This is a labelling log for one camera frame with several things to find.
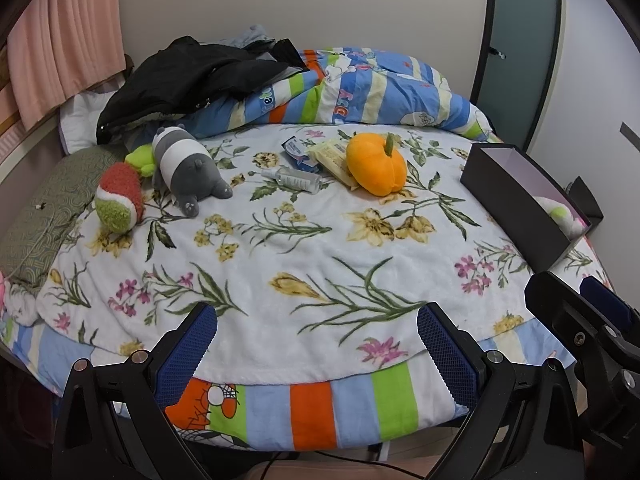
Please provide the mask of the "striped cartoon bed sheet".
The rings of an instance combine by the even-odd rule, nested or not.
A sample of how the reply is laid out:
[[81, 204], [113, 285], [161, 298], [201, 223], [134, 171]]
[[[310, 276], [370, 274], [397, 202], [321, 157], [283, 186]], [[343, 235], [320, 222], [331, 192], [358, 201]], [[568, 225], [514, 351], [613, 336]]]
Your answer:
[[[62, 396], [73, 362], [99, 361], [99, 349], [68, 339], [46, 324], [24, 327], [7, 315], [1, 341], [47, 389]], [[511, 362], [571, 366], [573, 356], [537, 320], [478, 344]], [[466, 413], [426, 353], [371, 374], [292, 386], [217, 385], [190, 380], [166, 408], [183, 437], [255, 451], [364, 448], [449, 422]]]

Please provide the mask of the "black yellow dustpan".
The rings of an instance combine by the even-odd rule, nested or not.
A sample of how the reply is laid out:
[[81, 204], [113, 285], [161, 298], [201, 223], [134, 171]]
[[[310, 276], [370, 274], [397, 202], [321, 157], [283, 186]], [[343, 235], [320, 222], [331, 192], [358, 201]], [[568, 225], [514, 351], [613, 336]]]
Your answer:
[[590, 191], [590, 188], [586, 185], [586, 182], [582, 180], [582, 177], [577, 177], [567, 185], [566, 194], [589, 219], [593, 226], [596, 226], [604, 219], [602, 209]]

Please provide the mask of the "blue striped quilt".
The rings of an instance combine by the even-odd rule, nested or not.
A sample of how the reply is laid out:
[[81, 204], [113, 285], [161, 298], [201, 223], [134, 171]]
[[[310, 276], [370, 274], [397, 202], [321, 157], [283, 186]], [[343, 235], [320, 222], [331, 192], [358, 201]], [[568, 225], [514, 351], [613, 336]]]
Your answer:
[[251, 124], [433, 127], [484, 142], [485, 114], [414, 56], [370, 48], [303, 50], [308, 70], [244, 100], [220, 99], [181, 123], [197, 138]]

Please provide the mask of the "orange pumpkin plush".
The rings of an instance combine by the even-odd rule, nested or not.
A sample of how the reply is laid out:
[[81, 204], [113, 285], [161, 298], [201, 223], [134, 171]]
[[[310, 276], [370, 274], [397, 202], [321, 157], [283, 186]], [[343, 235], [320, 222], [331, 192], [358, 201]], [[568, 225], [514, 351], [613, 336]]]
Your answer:
[[357, 133], [347, 144], [346, 162], [356, 182], [374, 196], [397, 193], [407, 181], [407, 164], [391, 133]]

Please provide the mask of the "red green plush toy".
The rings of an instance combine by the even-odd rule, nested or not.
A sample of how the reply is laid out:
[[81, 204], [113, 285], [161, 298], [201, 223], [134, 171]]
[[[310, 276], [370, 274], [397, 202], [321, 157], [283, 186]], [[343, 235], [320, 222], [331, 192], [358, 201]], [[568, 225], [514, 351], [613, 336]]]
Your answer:
[[104, 171], [94, 196], [96, 214], [112, 233], [126, 234], [143, 216], [142, 189], [136, 170], [116, 162]]

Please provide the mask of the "olive green pillow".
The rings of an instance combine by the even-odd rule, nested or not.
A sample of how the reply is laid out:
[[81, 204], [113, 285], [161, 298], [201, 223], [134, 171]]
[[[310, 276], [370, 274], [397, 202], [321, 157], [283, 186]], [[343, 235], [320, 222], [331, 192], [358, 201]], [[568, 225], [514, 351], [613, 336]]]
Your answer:
[[66, 236], [93, 201], [100, 177], [126, 154], [123, 145], [94, 146], [53, 168], [1, 237], [1, 272], [12, 285], [38, 294]]

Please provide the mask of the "green glass door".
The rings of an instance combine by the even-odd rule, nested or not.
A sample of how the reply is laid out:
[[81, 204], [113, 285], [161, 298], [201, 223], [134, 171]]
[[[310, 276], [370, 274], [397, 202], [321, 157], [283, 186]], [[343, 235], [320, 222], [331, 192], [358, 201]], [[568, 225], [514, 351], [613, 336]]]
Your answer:
[[558, 53], [562, 0], [487, 0], [471, 101], [504, 142], [532, 142]]

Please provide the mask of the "grey white animal plush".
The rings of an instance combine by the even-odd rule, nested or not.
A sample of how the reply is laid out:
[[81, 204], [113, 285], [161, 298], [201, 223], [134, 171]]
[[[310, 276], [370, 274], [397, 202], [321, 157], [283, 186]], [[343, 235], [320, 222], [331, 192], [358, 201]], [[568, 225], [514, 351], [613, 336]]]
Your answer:
[[168, 188], [186, 218], [198, 215], [201, 200], [228, 200], [233, 195], [207, 148], [183, 126], [159, 128], [152, 141], [152, 154], [153, 188]]

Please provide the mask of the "white pillow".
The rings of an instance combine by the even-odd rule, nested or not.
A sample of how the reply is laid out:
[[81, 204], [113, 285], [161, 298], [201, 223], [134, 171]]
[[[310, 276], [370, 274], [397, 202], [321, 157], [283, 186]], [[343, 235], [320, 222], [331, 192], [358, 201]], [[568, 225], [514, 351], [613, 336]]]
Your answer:
[[96, 125], [112, 95], [122, 88], [124, 76], [117, 76], [76, 94], [58, 112], [58, 132], [66, 155], [96, 146]]

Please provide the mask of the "yellow snack package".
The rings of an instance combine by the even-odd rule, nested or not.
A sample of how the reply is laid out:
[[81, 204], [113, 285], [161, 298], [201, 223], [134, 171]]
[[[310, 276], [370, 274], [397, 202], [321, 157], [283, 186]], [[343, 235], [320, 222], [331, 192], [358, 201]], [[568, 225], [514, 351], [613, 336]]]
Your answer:
[[346, 160], [346, 146], [337, 140], [325, 140], [314, 144], [309, 154], [330, 174], [343, 183], [346, 188], [355, 191], [359, 184], [350, 173]]

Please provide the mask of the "black storage box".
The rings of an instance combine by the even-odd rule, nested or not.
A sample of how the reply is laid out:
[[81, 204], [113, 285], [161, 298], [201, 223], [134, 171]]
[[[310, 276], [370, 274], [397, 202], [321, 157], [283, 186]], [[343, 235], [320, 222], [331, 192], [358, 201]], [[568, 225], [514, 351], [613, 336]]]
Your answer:
[[565, 204], [591, 230], [591, 222], [536, 162], [510, 144], [475, 143], [461, 183], [495, 219], [536, 272], [551, 270], [581, 237], [569, 240], [535, 200]]

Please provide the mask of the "yellow green plush piece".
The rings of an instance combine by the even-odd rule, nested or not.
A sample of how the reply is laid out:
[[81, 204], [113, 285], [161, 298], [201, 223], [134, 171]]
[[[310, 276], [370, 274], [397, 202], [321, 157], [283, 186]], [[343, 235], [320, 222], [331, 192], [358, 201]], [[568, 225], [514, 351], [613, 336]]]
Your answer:
[[152, 177], [156, 169], [152, 144], [139, 146], [125, 157], [125, 162], [142, 178]]

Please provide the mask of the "pink curtain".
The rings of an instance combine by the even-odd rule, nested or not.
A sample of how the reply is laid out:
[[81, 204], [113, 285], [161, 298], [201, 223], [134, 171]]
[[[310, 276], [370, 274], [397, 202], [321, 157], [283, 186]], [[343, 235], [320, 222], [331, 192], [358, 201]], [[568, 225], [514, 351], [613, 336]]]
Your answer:
[[17, 111], [29, 131], [126, 67], [119, 0], [32, 0], [9, 33]]

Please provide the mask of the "blue tissue packet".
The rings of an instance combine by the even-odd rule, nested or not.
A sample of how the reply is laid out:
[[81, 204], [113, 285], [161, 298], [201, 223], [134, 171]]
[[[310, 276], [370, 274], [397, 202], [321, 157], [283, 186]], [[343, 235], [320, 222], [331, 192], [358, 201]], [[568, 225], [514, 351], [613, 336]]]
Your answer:
[[316, 174], [320, 171], [319, 163], [308, 153], [307, 147], [296, 136], [290, 136], [281, 144], [283, 151], [292, 160], [294, 167], [300, 171]]

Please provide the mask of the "clear plastic bottle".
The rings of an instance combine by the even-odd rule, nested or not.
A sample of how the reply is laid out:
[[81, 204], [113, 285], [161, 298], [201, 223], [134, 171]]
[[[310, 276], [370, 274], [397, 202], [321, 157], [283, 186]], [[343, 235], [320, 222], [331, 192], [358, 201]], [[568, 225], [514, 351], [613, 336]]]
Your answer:
[[288, 167], [265, 168], [262, 170], [262, 175], [287, 188], [310, 194], [317, 194], [322, 183], [318, 174]]

